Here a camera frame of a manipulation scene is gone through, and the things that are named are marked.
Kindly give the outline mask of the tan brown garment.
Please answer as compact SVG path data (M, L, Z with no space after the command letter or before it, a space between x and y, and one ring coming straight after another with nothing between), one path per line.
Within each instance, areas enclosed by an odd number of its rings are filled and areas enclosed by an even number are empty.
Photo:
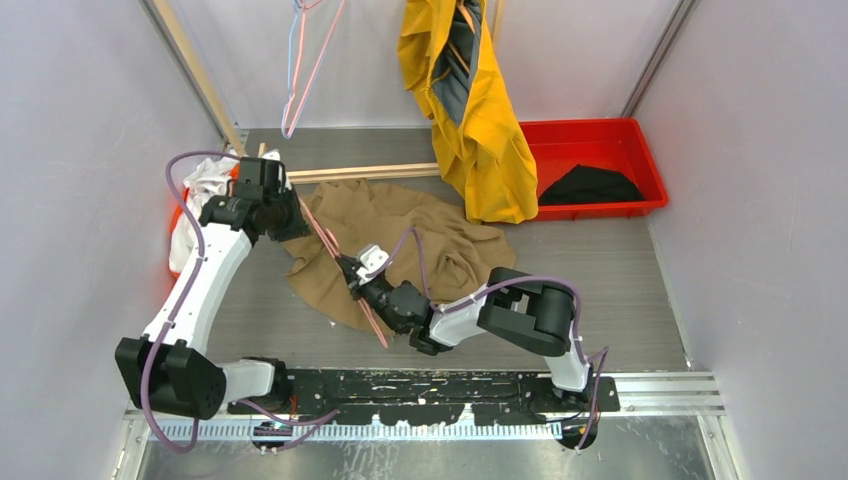
M493 268L516 264L516 253L501 229L472 224L462 207L418 190L344 180L318 185L304 202L346 255L354 256L370 244L391 252L402 241L387 279L394 285L408 280L438 304L471 294ZM336 323L373 331L317 235L287 241L283 247L294 260L287 280L310 307Z

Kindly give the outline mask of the yellow pleated skirt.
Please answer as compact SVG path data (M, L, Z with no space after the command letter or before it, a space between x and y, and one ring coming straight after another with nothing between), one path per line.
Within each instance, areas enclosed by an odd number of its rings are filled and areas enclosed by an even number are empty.
M520 224L538 215L536 161L513 110L483 1L465 1L472 35L456 1L408 1L397 55L406 91L431 123L441 178L464 201L471 222ZM470 66L466 74L447 46Z

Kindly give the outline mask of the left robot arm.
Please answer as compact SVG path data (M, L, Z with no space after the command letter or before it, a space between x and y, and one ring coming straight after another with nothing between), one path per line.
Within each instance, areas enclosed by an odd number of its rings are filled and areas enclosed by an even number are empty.
M283 242L309 227L277 158L243 157L238 176L207 200L193 224L195 246L164 305L138 338L123 338L115 360L133 404L142 411L208 420L251 399L269 413L292 397L284 362L207 358L219 307L239 266L266 236Z

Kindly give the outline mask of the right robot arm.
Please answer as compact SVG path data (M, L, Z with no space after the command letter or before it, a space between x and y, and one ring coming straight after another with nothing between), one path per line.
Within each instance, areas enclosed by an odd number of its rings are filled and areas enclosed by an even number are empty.
M593 368L578 334L582 299L567 281L496 267L470 295L435 305L409 281L391 284L383 267L364 257L341 255L336 263L352 297L417 351L436 356L490 333L545 360L565 409L577 411L592 400Z

